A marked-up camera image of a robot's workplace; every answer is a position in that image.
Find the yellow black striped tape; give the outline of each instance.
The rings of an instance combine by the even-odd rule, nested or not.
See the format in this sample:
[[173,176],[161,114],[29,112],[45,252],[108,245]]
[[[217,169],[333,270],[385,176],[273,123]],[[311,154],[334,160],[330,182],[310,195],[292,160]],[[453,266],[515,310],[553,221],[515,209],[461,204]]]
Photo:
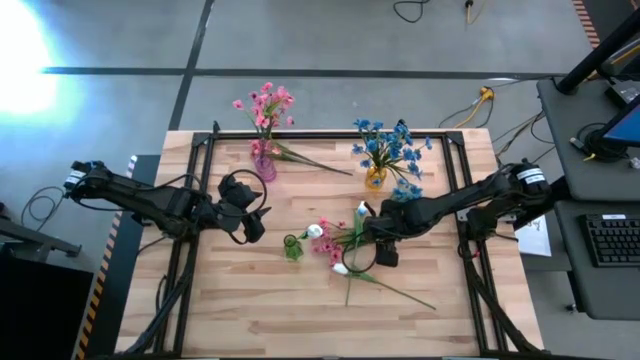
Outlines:
[[[137,156],[132,156],[129,160],[126,173],[129,178],[133,175],[133,169],[136,166],[137,160]],[[100,263],[100,270],[98,270],[98,276],[96,276],[95,279],[93,295],[91,295],[89,309],[87,310],[87,316],[82,327],[82,333],[80,334],[80,341],[78,341],[78,347],[76,348],[76,360],[84,360],[87,353],[91,330],[93,330],[93,322],[96,319],[98,306],[100,305],[100,298],[104,290],[104,282],[107,279],[107,273],[109,271],[109,261],[111,261],[111,255],[113,254],[113,249],[116,246],[116,237],[118,235],[118,229],[120,228],[121,219],[122,211],[118,211],[111,222],[111,229],[109,230],[109,237],[107,238],[107,246],[104,249],[102,261]]]
[[587,12],[587,8],[584,7],[584,3],[582,0],[572,0],[573,7],[576,8],[576,13],[578,14],[578,18],[580,19],[580,23],[584,28],[584,32],[587,34],[587,39],[591,44],[592,48],[597,48],[600,45],[600,37],[598,37],[598,33],[596,33],[596,29],[593,27],[593,23],[591,22],[591,17]]

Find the yellow vase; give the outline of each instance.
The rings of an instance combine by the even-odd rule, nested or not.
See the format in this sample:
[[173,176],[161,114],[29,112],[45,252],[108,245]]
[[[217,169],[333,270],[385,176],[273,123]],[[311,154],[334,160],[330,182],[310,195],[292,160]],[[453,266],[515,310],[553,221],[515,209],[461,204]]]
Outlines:
[[367,169],[367,176],[364,179],[364,184],[367,188],[371,190],[380,190],[384,185],[384,180],[387,178],[387,169],[382,168],[378,171],[378,168],[375,166]]

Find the pink vase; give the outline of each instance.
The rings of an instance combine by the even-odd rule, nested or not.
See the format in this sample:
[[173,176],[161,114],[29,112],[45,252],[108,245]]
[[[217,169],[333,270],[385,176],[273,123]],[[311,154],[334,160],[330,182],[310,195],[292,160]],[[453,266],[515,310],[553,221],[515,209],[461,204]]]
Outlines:
[[266,155],[256,155],[252,156],[252,160],[253,165],[256,168],[256,172],[258,173],[258,175],[260,175],[262,180],[264,180],[265,182],[272,182],[276,179],[276,175],[278,175],[278,172],[276,171],[276,166],[273,162],[273,159]]

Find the white flower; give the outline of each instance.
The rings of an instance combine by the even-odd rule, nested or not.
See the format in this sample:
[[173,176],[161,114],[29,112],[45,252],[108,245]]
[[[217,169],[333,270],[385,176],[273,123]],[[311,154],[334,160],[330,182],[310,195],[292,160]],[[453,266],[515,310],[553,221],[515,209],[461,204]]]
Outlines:
[[336,263],[333,265],[333,271],[337,272],[340,275],[349,274],[349,270],[347,270],[346,266],[343,263]]
[[312,239],[317,239],[320,236],[322,236],[322,228],[320,227],[320,225],[309,225],[309,227],[307,228],[307,235],[312,238]]
[[364,206],[364,201],[360,201],[360,206],[358,206],[358,215],[364,216],[369,210]]

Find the computer monitor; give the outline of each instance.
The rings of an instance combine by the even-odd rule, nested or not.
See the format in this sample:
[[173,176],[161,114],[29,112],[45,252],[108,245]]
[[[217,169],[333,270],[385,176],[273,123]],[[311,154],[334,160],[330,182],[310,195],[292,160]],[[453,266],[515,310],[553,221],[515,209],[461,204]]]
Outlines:
[[636,96],[598,133],[607,144],[640,147],[640,96]]

